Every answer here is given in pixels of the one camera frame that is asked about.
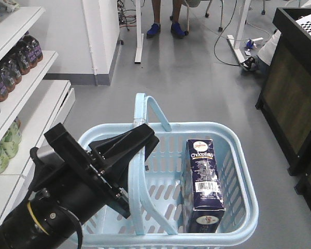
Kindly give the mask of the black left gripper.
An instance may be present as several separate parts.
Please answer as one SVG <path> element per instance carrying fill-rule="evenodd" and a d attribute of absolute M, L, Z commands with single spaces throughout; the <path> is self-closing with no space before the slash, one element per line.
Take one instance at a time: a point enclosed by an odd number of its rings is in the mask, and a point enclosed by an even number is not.
<path fill-rule="evenodd" d="M 144 159 L 153 152 L 159 139 L 152 128 L 141 124 L 114 137 L 93 141 L 89 144 L 92 154 L 85 151 L 61 123 L 48 130 L 45 138 L 98 199 L 124 218 L 130 217 L 128 192 L 115 182 L 123 181 L 130 161 L 141 149 L 145 149 Z"/>

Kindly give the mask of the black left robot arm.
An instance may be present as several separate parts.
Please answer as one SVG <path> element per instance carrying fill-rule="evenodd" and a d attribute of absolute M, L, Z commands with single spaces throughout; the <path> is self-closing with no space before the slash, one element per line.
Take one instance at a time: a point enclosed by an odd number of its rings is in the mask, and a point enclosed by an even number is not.
<path fill-rule="evenodd" d="M 146 124 L 90 143 L 83 149 L 59 123 L 45 133 L 47 155 L 34 147 L 34 177 L 26 196 L 0 225 L 0 248 L 57 248 L 102 207 L 130 216 L 128 168 L 145 149 L 150 155 L 159 142 Z"/>

